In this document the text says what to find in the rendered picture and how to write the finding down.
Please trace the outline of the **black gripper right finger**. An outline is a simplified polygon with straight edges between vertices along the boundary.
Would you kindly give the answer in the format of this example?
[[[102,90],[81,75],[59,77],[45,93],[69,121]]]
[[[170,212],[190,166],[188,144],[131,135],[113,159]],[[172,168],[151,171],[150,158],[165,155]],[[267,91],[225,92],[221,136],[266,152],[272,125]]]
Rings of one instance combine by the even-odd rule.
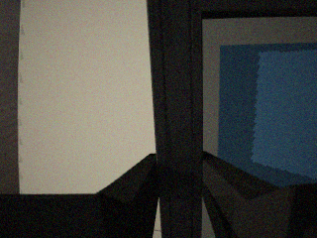
[[[203,152],[202,198],[216,238],[303,238],[317,183],[279,187]]]

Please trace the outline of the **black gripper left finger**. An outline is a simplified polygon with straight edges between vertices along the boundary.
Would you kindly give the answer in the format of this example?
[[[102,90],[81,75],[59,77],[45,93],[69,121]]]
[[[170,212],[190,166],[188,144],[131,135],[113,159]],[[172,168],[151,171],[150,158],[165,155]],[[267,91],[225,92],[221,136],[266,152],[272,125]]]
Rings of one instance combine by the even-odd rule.
[[[97,193],[0,193],[0,238],[153,238],[156,154]]]

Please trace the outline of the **dark grey flat panel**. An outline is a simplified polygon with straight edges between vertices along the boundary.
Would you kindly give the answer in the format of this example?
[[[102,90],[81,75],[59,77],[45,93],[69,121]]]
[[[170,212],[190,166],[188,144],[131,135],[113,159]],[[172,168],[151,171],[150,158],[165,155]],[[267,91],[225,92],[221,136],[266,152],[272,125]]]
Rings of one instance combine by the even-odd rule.
[[[21,0],[20,193],[97,193],[156,153],[146,0]]]

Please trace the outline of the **black picture frame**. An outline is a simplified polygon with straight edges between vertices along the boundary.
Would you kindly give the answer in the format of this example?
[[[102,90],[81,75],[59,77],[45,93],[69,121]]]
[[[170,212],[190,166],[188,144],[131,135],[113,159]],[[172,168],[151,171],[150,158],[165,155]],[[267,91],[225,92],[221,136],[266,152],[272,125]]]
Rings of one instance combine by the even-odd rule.
[[[203,152],[317,183],[317,0],[146,0],[161,238],[216,238]]]

